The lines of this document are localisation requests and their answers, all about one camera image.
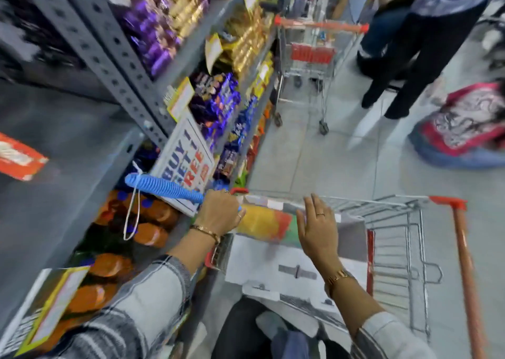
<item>rolled-up sleeve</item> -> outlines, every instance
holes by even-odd
[[[91,321],[67,332],[47,358],[150,358],[171,335],[190,296],[190,275],[163,255],[121,286]]]
[[[356,359],[436,359],[426,342],[388,312],[371,316],[358,331],[351,348]]]

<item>blue brush handle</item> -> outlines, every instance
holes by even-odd
[[[163,178],[153,177],[148,174],[130,173],[125,177],[125,183],[131,187],[137,187],[144,193],[154,194],[160,197],[187,199],[192,203],[202,203],[203,194],[183,188],[174,182]]]

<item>person sitting on floor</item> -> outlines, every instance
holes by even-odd
[[[447,96],[408,138],[429,164],[443,168],[505,166],[505,81],[478,83]]]
[[[383,57],[388,45],[405,21],[413,1],[391,0],[375,13],[357,52],[357,66],[361,73],[371,79],[375,79],[379,73],[382,73]],[[401,70],[395,80],[405,80],[407,73],[408,68]]]

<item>person standing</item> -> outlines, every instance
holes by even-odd
[[[408,80],[384,116],[407,117],[409,109],[456,54],[487,6],[488,0],[415,0],[411,13],[388,47],[382,74],[372,82],[361,106],[370,108],[392,78],[419,52]]]

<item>red packet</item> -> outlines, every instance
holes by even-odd
[[[47,161],[47,157],[31,147],[0,133],[0,173],[30,181]]]

